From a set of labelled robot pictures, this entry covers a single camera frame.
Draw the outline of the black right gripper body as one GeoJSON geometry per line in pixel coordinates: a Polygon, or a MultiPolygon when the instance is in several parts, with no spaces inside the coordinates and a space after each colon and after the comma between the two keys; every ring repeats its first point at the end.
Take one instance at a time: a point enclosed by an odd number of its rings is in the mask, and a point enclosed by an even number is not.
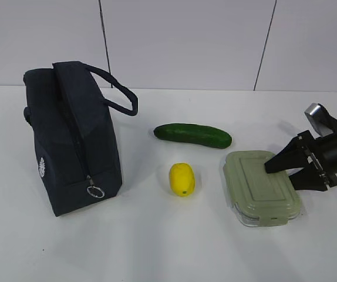
{"type": "Polygon", "coordinates": [[[326,186],[337,186],[337,134],[313,138],[309,131],[304,131],[296,137],[312,140],[308,161],[310,167],[315,167],[323,178],[326,186]]]}

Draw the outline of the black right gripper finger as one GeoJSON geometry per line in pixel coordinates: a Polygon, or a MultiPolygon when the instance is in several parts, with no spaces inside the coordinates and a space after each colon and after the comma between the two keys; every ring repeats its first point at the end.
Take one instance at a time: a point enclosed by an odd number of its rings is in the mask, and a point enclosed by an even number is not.
{"type": "Polygon", "coordinates": [[[265,162],[267,173],[283,170],[306,168],[311,165],[308,157],[311,153],[312,140],[304,137],[293,138],[277,155],[265,162]]]}
{"type": "Polygon", "coordinates": [[[289,176],[295,190],[313,190],[325,192],[328,190],[323,178],[315,167],[305,167],[289,176]]]}

